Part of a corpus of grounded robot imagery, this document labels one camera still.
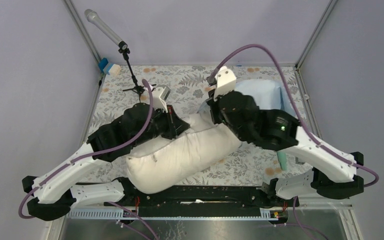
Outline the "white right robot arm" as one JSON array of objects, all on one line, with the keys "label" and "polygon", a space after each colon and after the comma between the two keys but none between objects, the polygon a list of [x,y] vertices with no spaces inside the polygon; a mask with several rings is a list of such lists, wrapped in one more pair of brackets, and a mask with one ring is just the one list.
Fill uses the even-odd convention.
[{"label": "white right robot arm", "polygon": [[265,188],[271,205],[313,193],[342,200],[364,192],[364,179],[355,166],[364,162],[362,153],[336,148],[327,152],[323,141],[316,143],[318,138],[307,133],[297,118],[280,109],[259,109],[253,97],[238,91],[216,96],[211,90],[206,104],[213,123],[226,125],[241,142],[284,152],[311,165],[311,170],[294,177],[272,179]]}]

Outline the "light blue pillowcase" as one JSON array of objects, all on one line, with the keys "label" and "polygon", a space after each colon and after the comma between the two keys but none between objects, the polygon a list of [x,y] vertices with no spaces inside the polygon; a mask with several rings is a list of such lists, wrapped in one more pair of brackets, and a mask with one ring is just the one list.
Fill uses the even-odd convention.
[{"label": "light blue pillowcase", "polygon": [[253,97],[261,110],[282,110],[296,117],[286,89],[277,81],[249,79],[235,84],[234,91]]}]

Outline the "white pillow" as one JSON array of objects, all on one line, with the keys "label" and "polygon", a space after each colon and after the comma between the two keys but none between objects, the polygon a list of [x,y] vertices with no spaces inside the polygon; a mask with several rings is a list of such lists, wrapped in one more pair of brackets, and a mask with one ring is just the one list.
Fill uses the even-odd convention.
[{"label": "white pillow", "polygon": [[190,127],[176,139],[161,136],[134,147],[126,155],[126,175],[141,192],[155,194],[218,162],[241,145],[224,124],[214,124],[209,112],[184,119]]}]

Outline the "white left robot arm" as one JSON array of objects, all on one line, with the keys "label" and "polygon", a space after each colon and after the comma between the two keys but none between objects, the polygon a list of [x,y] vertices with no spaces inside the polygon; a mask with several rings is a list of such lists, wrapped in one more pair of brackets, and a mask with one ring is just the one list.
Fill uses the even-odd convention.
[{"label": "white left robot arm", "polygon": [[95,168],[109,164],[131,153],[152,139],[178,138],[190,128],[172,105],[154,109],[147,103],[137,103],[111,123],[100,126],[68,159],[51,172],[22,180],[26,196],[18,213],[23,219],[52,221],[68,214],[75,207],[105,202],[120,202],[124,206],[135,200],[133,185],[128,180],[114,179],[107,183],[79,183]]}]

